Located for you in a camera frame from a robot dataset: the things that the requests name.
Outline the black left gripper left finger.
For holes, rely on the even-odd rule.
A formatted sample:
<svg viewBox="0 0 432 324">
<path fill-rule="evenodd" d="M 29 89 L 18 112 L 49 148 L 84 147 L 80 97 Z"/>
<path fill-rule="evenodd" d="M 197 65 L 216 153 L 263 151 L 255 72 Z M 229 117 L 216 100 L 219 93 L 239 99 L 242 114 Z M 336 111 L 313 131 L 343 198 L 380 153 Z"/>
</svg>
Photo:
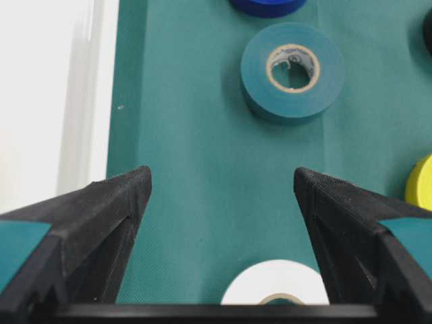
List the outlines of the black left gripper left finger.
<svg viewBox="0 0 432 324">
<path fill-rule="evenodd" d="M 1 322 L 36 304 L 115 302 L 151 196 L 135 170 L 1 215 Z"/>
</svg>

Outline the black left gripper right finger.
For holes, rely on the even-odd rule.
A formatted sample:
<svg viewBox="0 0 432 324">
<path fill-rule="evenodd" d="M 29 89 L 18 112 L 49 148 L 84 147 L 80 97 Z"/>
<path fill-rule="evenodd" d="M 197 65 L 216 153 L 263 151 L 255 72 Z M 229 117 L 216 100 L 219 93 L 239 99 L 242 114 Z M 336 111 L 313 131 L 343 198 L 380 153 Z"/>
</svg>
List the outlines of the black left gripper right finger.
<svg viewBox="0 0 432 324">
<path fill-rule="evenodd" d="M 328 306 L 317 323 L 430 323 L 431 278 L 390 229 L 431 212 L 305 167 L 294 172 L 302 213 Z"/>
</svg>

